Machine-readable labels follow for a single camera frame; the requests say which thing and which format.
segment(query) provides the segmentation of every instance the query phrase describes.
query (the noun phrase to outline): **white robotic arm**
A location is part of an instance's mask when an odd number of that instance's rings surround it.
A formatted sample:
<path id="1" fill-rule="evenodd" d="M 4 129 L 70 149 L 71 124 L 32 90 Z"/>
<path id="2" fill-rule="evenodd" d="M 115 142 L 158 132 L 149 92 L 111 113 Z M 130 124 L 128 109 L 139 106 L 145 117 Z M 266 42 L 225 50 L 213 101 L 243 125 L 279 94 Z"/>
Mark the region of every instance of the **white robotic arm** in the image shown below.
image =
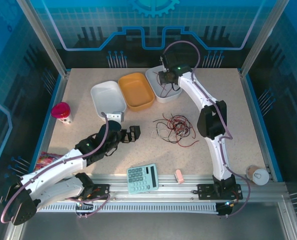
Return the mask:
<path id="1" fill-rule="evenodd" d="M 201 83 L 197 80 L 194 75 L 194 79 L 191 78 L 191 72 L 186 72 L 182 76 L 178 78 L 178 85 L 182 88 L 193 100 L 195 105 L 197 106 L 199 112 L 205 108 L 205 106 L 212 106 L 213 104 L 210 102 L 211 99 L 214 103 L 217 102 L 217 99 L 211 96 L 207 90 L 201 85 Z M 200 88 L 208 95 L 208 98 L 197 88 L 196 85 L 199 85 Z M 214 139 L 209 137 L 205 137 L 207 142 L 209 152 L 212 158 L 213 163 L 213 176 L 218 180 L 225 180 L 231 177 L 231 173 L 227 170 L 227 168 L 223 164 L 221 150 L 220 150 L 220 138 L 223 134 L 217 135 Z M 222 149 L 225 157 L 225 162 L 229 167 L 229 161 L 227 157 L 227 151 L 225 148 L 225 141 L 221 139 Z"/>
<path id="2" fill-rule="evenodd" d="M 94 184 L 86 173 L 72 174 L 101 160 L 111 150 L 116 150 L 120 142 L 135 142 L 140 134 L 139 126 L 130 126 L 127 132 L 119 122 L 109 120 L 98 133 L 81 140 L 74 149 L 48 166 L 20 179 L 10 177 L 0 200 L 5 206 L 1 222 L 22 224 L 41 208 L 67 198 L 79 197 L 87 201 L 105 197 L 109 193 L 108 184 Z"/>

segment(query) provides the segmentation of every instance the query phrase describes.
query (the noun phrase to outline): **black mounting bracket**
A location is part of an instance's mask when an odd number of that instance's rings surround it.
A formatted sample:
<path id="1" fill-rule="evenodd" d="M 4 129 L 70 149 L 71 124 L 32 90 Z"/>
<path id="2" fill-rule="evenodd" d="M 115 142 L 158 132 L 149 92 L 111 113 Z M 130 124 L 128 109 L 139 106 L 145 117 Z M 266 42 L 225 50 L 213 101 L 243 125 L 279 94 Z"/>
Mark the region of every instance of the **black mounting bracket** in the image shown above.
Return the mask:
<path id="1" fill-rule="evenodd" d="M 85 172 L 78 173 L 75 175 L 75 177 L 82 182 L 84 190 L 79 196 L 72 197 L 73 199 L 81 198 L 83 201 L 85 201 L 85 200 L 95 199 L 110 193 L 109 184 L 93 183 L 93 181 Z M 108 196 L 101 198 L 101 200 L 106 200 L 106 199 L 108 199 Z"/>
<path id="2" fill-rule="evenodd" d="M 227 125 L 227 104 L 222 100 L 217 101 L 216 105 Z M 225 128 L 222 125 L 220 116 L 213 105 L 204 106 L 204 108 L 202 108 L 197 121 L 197 129 L 204 138 L 210 138 L 212 140 L 214 140 L 216 136 L 225 133 Z"/>
<path id="3" fill-rule="evenodd" d="M 7 187 L 4 188 L 3 195 L 0 198 L 0 203 L 4 207 L 19 188 L 23 186 L 21 179 L 13 175 L 8 177 L 6 182 Z M 17 195 L 4 216 L 5 222 L 11 221 L 13 225 L 17 226 L 25 223 L 35 215 L 39 202 L 33 201 L 30 193 L 30 189 L 24 189 Z"/>
<path id="4" fill-rule="evenodd" d="M 198 194 L 199 200 L 234 200 L 238 197 L 238 200 L 243 199 L 243 193 L 240 184 L 235 184 L 233 187 L 222 192 L 220 196 L 214 188 L 214 184 L 198 184 L 197 190 L 193 191 L 194 194 Z"/>

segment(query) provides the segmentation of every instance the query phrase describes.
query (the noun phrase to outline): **glass wall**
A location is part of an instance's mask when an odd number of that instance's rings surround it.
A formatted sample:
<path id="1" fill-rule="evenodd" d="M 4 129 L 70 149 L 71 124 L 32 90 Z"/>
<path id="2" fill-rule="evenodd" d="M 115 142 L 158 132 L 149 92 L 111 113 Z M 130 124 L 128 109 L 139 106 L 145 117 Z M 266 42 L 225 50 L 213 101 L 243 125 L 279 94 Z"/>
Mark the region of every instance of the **glass wall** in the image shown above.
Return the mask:
<path id="1" fill-rule="evenodd" d="M 0 197 L 7 178 L 27 172 L 16 161 L 32 160 L 57 78 L 16 1 L 0 2 Z"/>
<path id="2" fill-rule="evenodd" d="M 249 71 L 290 193 L 297 192 L 297 0 L 290 0 Z"/>
<path id="3" fill-rule="evenodd" d="M 198 46 L 200 67 L 239 68 L 276 0 L 31 2 L 67 68 L 154 67 L 177 40 Z M 191 46 L 175 48 L 196 64 Z"/>

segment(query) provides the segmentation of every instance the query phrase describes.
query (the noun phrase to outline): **table surface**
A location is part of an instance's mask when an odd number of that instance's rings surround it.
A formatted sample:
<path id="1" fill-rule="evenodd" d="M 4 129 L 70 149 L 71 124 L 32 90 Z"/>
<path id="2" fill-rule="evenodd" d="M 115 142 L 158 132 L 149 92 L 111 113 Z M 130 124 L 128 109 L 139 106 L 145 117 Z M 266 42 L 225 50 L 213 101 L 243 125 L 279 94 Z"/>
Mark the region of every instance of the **table surface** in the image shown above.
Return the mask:
<path id="1" fill-rule="evenodd" d="M 73 122 L 70 125 L 56 121 L 48 152 L 66 154 L 82 139 L 97 133 L 104 122 L 98 117 L 91 97 L 91 88 L 106 81 L 118 81 L 131 73 L 143 73 L 148 68 L 73 68 L 70 72 L 63 102 L 71 108 Z M 236 68 L 198 68 L 196 77 L 207 91 L 219 101 L 227 104 L 227 124 L 233 140 L 226 141 L 226 150 L 231 169 L 245 174 L 249 165 L 265 167 L 259 142 L 256 136 L 248 104 L 244 95 L 239 73 Z M 90 165 L 83 171 L 88 174 L 126 174 L 127 169 L 135 166 L 155 163 L 159 175 L 174 174 L 181 169 L 184 175 L 213 174 L 213 164 L 208 145 L 197 134 L 199 142 L 191 147 L 180 147 L 168 143 L 156 136 L 156 123 L 162 114 L 169 118 L 184 115 L 193 124 L 195 130 L 199 118 L 198 108 L 186 92 L 178 99 L 159 103 L 152 107 L 132 112 L 126 110 L 122 128 L 139 125 L 140 138 L 128 144 L 120 143 L 118 150 L 110 157 Z M 194 142 L 191 136 L 181 140 L 182 145 Z"/>

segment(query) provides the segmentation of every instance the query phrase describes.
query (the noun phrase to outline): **white bowl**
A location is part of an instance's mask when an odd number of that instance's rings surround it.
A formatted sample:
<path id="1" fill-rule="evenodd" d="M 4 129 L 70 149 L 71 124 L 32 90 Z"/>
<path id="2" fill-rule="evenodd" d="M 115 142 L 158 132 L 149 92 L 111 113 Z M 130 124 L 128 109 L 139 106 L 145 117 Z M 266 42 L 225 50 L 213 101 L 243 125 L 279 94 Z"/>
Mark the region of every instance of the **white bowl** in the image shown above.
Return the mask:
<path id="1" fill-rule="evenodd" d="M 105 122 L 101 112 L 112 114 L 114 112 L 125 113 L 127 103 L 117 82 L 106 81 L 95 85 L 90 90 L 97 115 Z"/>
<path id="2" fill-rule="evenodd" d="M 173 89 L 170 90 L 172 88 L 171 84 L 167 84 L 165 85 L 165 89 L 163 90 L 163 87 L 159 84 L 160 80 L 158 79 L 157 81 L 157 75 L 159 72 L 163 71 L 163 66 L 156 66 L 153 68 L 150 68 L 149 70 L 147 70 L 145 72 L 145 76 L 148 80 L 148 83 L 150 84 L 150 86 L 153 89 L 153 92 L 156 96 L 156 100 L 159 103 L 165 104 L 168 103 L 170 101 L 173 101 L 175 99 L 177 99 L 181 92 L 182 92 L 182 88 L 178 91 L 174 91 Z"/>

